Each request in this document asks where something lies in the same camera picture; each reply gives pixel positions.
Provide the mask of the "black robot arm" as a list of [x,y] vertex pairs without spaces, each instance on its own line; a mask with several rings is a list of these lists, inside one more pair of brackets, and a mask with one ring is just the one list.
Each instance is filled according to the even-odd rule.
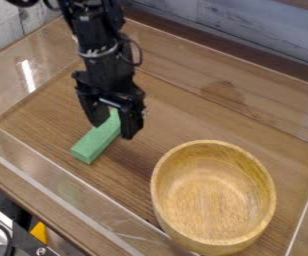
[[120,135],[130,139],[143,128],[144,91],[134,82],[142,65],[139,44],[122,31],[119,0],[5,0],[19,8],[37,3],[62,13],[84,68],[72,73],[76,95],[90,123],[98,127],[118,110]]

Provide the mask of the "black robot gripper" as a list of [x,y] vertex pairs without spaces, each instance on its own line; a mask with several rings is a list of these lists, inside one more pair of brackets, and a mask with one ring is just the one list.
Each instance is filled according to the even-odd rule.
[[135,67],[130,46],[108,49],[79,48],[84,69],[72,73],[83,112],[94,127],[110,117],[108,108],[118,109],[120,135],[131,140],[143,128],[144,91],[134,82]]

